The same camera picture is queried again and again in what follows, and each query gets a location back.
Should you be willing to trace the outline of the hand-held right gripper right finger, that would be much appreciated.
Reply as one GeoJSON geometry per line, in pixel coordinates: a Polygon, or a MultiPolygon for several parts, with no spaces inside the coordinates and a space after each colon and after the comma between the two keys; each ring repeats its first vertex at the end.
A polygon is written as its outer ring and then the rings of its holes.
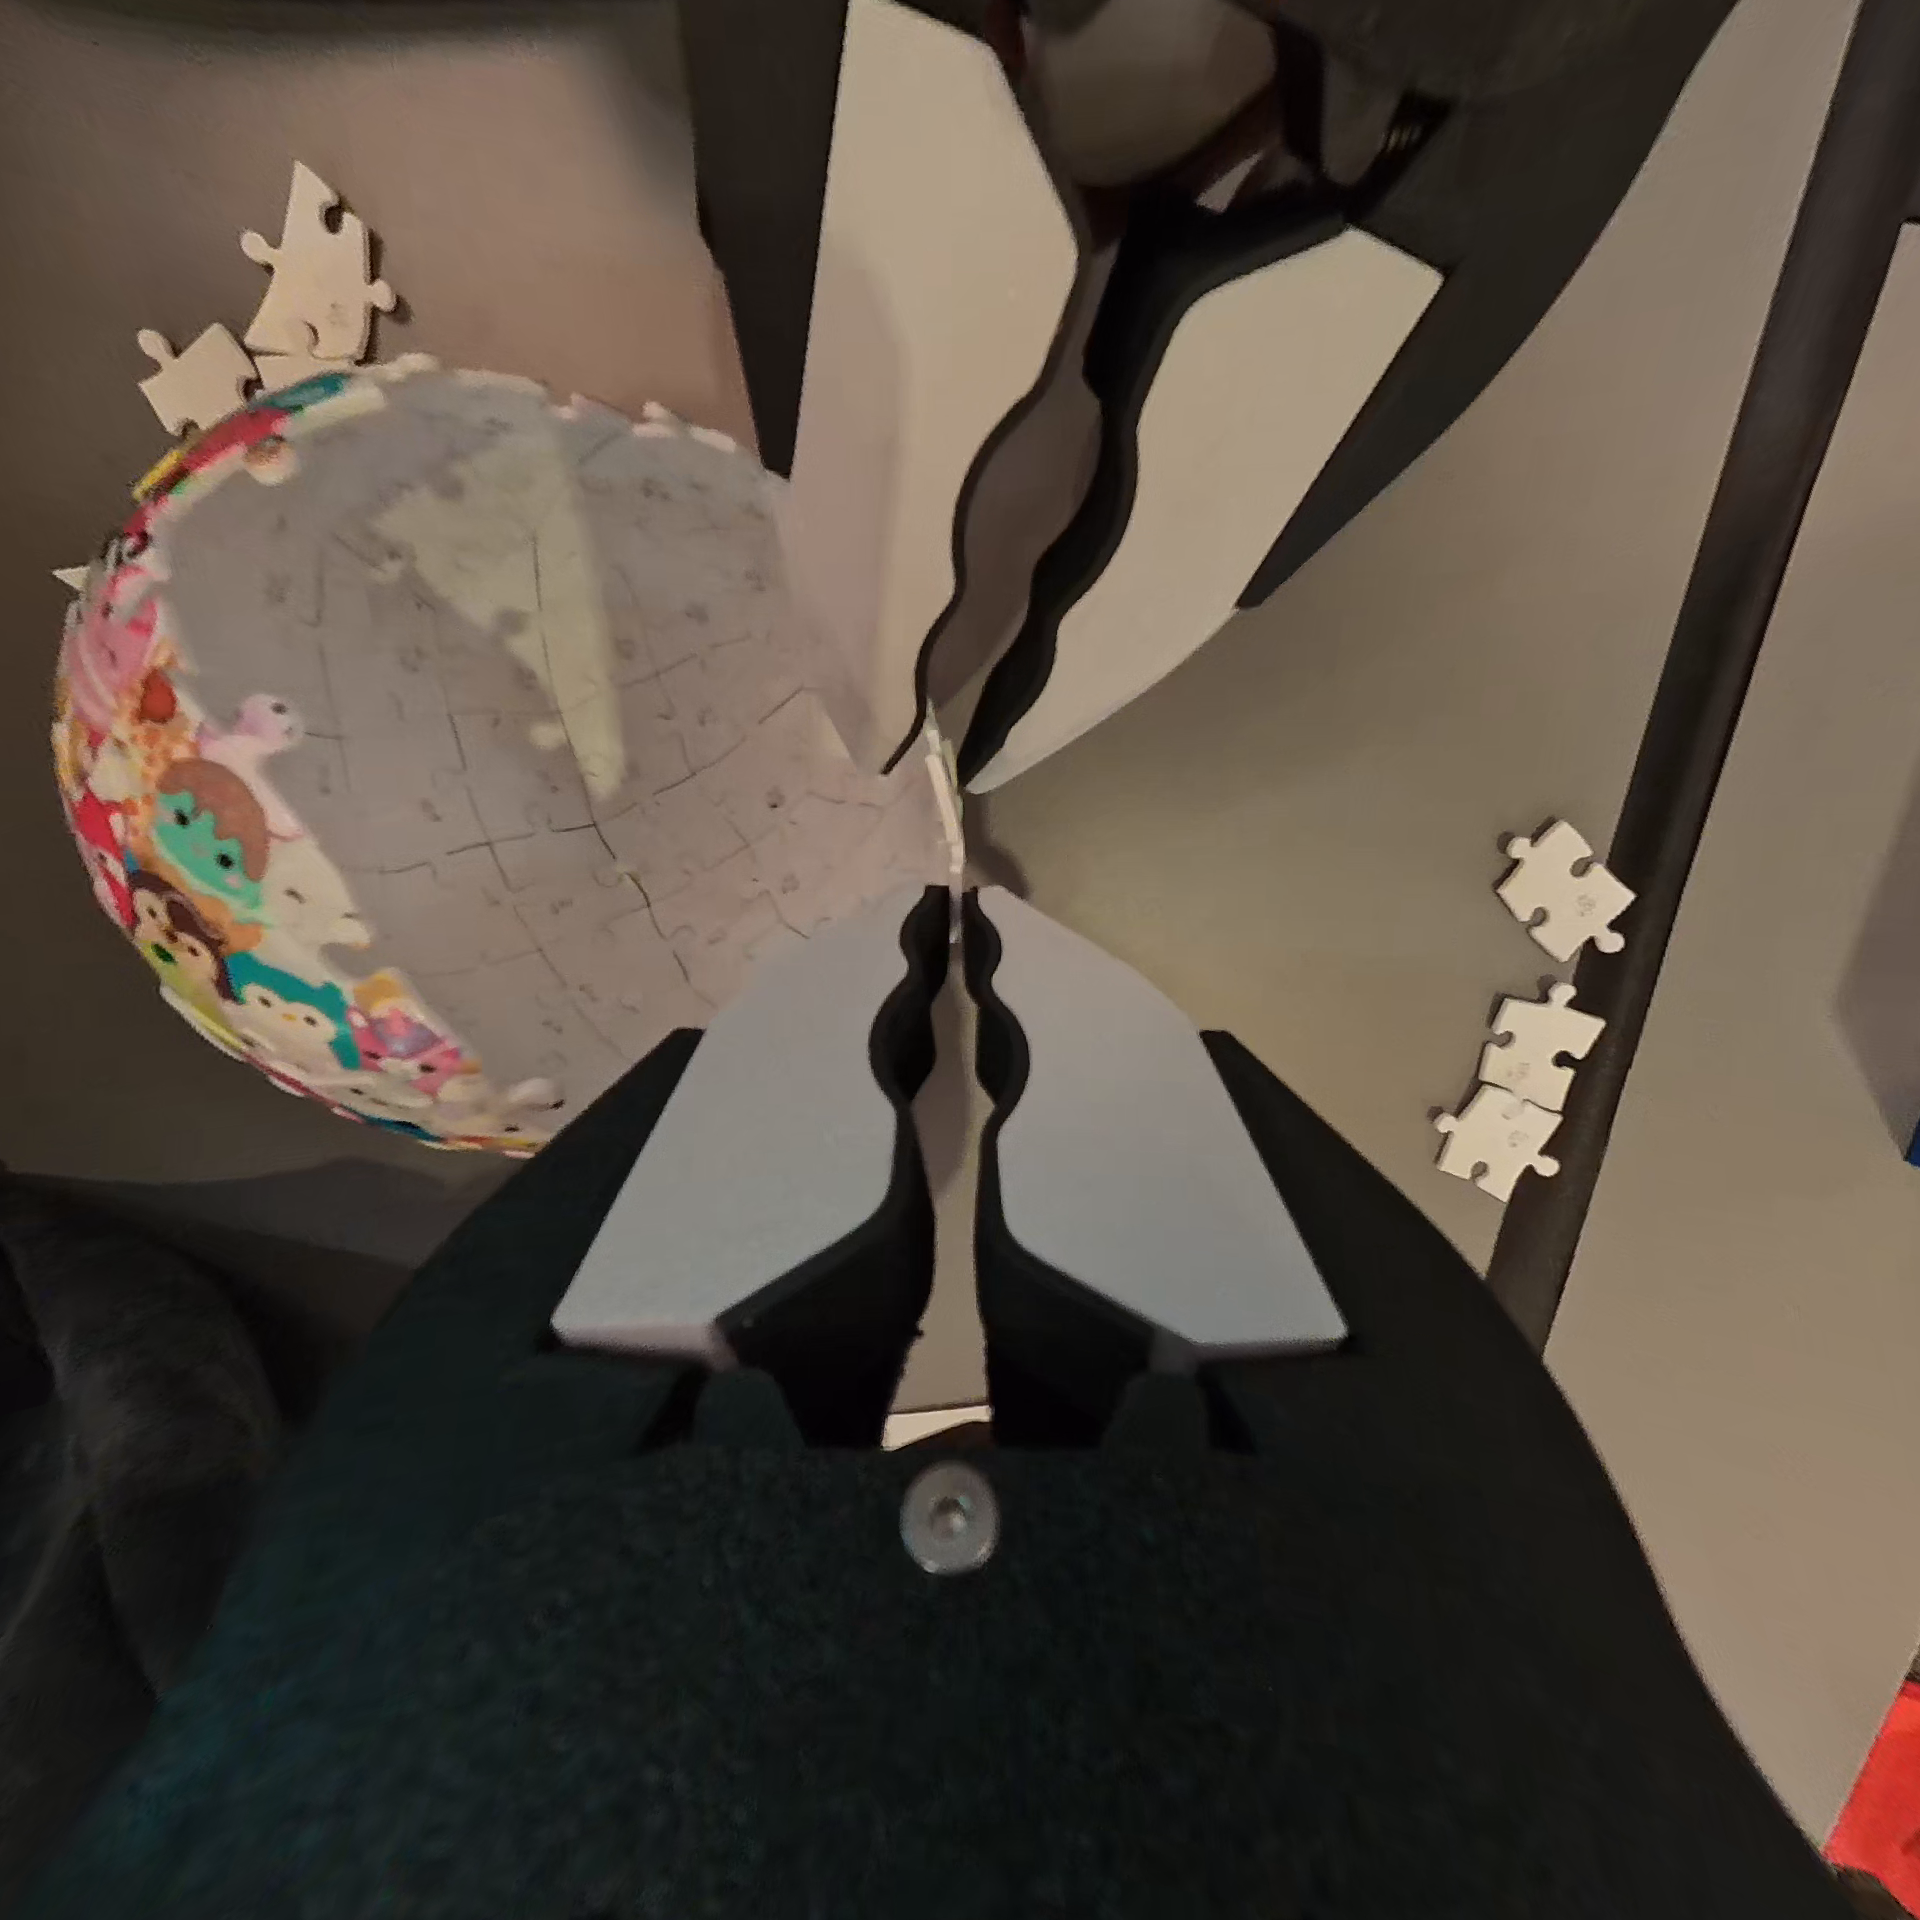
{"type": "Polygon", "coordinates": [[[961,957],[996,1438],[1080,1448],[1139,1380],[1335,1352],[1349,1324],[1185,1013],[1001,886],[965,895],[961,957]]]}

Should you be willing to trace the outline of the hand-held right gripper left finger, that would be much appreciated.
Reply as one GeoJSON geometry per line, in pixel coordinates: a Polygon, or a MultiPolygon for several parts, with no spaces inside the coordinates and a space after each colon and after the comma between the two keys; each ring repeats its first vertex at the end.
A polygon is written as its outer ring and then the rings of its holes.
{"type": "Polygon", "coordinates": [[[916,1096],[952,892],[781,949],[693,1042],[553,1310],[591,1360],[767,1376],[808,1442],[878,1442],[920,1335],[935,1212],[916,1096]]]}

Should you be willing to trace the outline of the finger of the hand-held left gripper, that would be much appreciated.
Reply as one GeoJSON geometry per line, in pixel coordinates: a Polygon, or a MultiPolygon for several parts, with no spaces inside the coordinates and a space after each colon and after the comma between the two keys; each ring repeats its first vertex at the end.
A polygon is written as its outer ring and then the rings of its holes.
{"type": "Polygon", "coordinates": [[[785,474],[785,585],[852,761],[920,730],[965,520],[1036,397],[1083,240],[1016,80],[977,33],[847,6],[785,474]]]}
{"type": "Polygon", "coordinates": [[[1096,728],[1233,616],[1444,282],[1332,207],[1134,217],[1083,360],[1094,465],[975,697],[968,793],[1096,728]]]}

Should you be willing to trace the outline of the single white puzzle piece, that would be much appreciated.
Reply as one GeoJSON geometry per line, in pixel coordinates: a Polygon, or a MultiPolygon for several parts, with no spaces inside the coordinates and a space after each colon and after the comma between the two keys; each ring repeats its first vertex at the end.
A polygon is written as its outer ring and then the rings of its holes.
{"type": "Polygon", "coordinates": [[[947,855],[948,886],[959,895],[968,885],[968,816],[966,790],[957,777],[956,748],[941,727],[939,712],[931,706],[920,717],[919,742],[927,766],[927,781],[939,813],[947,855]]]}
{"type": "Polygon", "coordinates": [[[1507,1204],[1527,1176],[1556,1175],[1558,1161],[1550,1144],[1561,1124],[1563,1113],[1481,1082],[1455,1110],[1430,1118],[1432,1162],[1446,1176],[1507,1204]]]}
{"type": "Polygon", "coordinates": [[[1510,832],[1502,852],[1507,869],[1494,895],[1556,964],[1574,961],[1587,949],[1617,952],[1625,945],[1617,920],[1637,894],[1571,823],[1510,832]]]}

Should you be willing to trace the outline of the colourful puzzle ball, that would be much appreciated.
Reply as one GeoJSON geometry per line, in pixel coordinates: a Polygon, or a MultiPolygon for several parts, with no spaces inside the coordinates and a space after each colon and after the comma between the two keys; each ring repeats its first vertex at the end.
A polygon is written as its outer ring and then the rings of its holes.
{"type": "Polygon", "coordinates": [[[165,1005],[523,1161],[781,949],[948,879],[859,768],[731,438],[408,354],[245,401],[67,575],[49,753],[165,1005]]]}

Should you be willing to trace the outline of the row of white puzzle pieces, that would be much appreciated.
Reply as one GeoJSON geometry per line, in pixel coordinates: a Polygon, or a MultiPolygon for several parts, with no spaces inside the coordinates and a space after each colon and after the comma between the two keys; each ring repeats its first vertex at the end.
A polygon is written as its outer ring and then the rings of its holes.
{"type": "Polygon", "coordinates": [[[302,160],[293,162],[279,236],[241,230],[237,247],[264,271],[245,330],[209,322],[182,348],[148,327],[135,336],[151,364],[136,391],[177,441],[225,420],[245,399],[360,368],[377,318],[398,302],[374,274],[365,221],[302,160]]]}

